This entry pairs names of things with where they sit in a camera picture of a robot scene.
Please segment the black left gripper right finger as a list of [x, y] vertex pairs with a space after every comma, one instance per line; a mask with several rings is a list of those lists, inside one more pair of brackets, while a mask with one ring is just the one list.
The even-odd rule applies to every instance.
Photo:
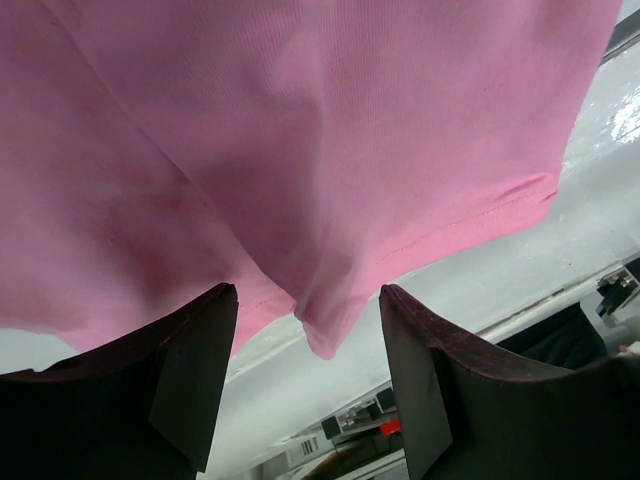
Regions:
[[527, 359], [396, 285], [380, 314], [413, 479], [635, 479], [639, 360], [578, 370]]

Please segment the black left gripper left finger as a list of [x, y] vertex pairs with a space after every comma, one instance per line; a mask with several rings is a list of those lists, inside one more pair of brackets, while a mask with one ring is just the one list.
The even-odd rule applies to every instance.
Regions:
[[1, 378], [5, 479], [193, 479], [206, 469], [236, 327], [220, 284], [119, 339]]

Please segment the light pink t-shirt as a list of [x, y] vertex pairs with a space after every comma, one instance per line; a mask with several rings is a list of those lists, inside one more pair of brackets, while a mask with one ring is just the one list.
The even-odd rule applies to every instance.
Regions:
[[5, 1], [1, 324], [79, 350], [231, 283], [330, 358], [548, 213], [617, 1]]

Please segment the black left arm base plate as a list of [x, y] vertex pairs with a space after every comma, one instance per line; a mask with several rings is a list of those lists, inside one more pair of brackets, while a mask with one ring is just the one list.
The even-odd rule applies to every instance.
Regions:
[[639, 354], [639, 261], [605, 276], [593, 294], [500, 341], [528, 359], [576, 370]]

